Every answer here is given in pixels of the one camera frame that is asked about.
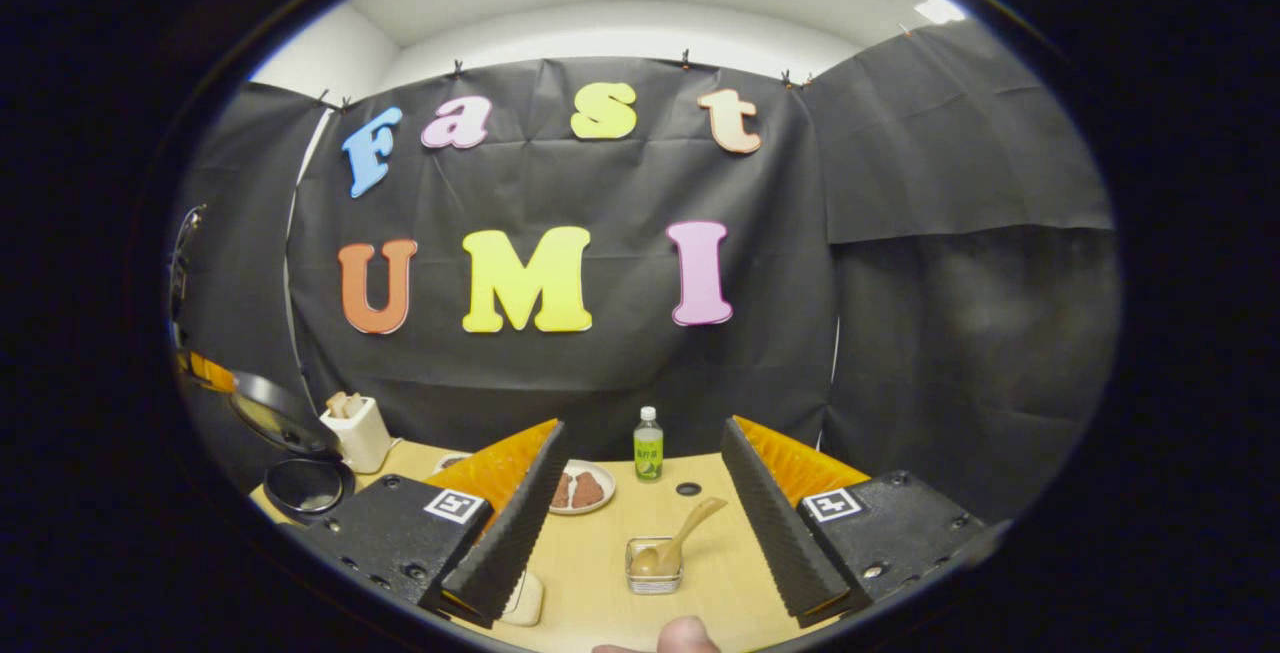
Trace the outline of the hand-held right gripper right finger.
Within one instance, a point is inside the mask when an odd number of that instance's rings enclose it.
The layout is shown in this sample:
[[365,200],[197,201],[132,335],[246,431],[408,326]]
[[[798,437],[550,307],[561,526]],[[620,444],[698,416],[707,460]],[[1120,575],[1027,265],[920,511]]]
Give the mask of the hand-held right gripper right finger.
[[913,472],[870,476],[744,417],[726,421],[721,455],[801,627],[899,597],[987,535],[979,517]]

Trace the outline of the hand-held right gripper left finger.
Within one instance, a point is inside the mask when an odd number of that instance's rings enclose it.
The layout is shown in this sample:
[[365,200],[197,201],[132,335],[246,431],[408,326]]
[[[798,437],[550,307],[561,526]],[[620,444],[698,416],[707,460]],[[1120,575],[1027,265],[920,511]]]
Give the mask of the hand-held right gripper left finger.
[[300,531],[347,577],[444,618],[490,627],[550,511],[568,460],[548,420],[424,480],[388,474]]

